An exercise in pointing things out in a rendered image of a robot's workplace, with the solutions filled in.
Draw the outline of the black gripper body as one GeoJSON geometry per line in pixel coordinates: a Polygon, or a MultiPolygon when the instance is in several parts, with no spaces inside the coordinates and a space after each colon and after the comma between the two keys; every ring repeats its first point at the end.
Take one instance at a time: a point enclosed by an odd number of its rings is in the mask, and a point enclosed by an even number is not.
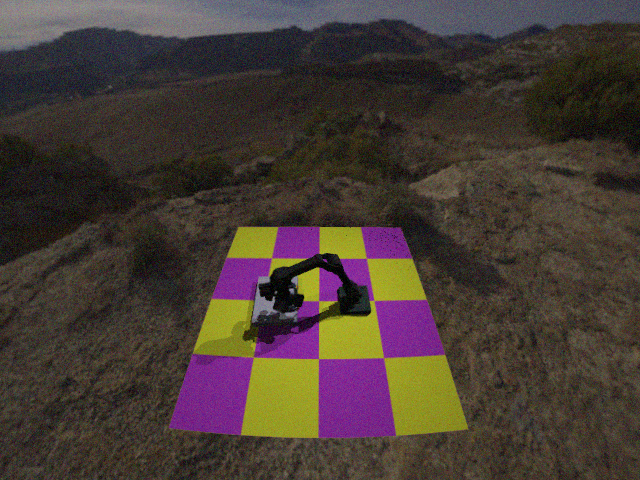
{"type": "MultiPolygon", "coordinates": [[[[277,290],[275,290],[275,292],[276,291],[277,290]]],[[[274,292],[273,295],[265,296],[265,299],[267,301],[273,301],[273,296],[275,296],[275,300],[276,300],[276,297],[279,296],[280,298],[286,298],[289,303],[293,302],[293,306],[295,306],[295,307],[301,307],[302,306],[303,299],[304,299],[304,295],[303,294],[296,293],[296,295],[294,297],[294,294],[290,293],[289,287],[288,287],[288,291],[285,294],[279,294],[278,292],[277,293],[275,293],[275,292],[274,292]]]]}

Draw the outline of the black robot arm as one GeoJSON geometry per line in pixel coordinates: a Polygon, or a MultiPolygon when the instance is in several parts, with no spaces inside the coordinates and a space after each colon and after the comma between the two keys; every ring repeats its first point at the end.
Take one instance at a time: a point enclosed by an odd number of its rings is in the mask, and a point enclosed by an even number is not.
{"type": "MultiPolygon", "coordinates": [[[[275,290],[277,290],[279,294],[285,294],[288,291],[288,286],[292,285],[291,280],[294,277],[317,267],[338,275],[343,283],[342,287],[348,296],[349,303],[360,303],[359,298],[362,296],[360,288],[348,278],[338,255],[330,253],[315,254],[313,257],[290,267],[283,266],[274,269],[270,277],[271,282],[258,284],[260,297],[273,295],[275,290]],[[328,263],[323,261],[323,259],[326,259],[328,263]]],[[[288,312],[289,306],[287,303],[288,300],[286,298],[277,296],[273,310],[281,313],[288,312]]]]}

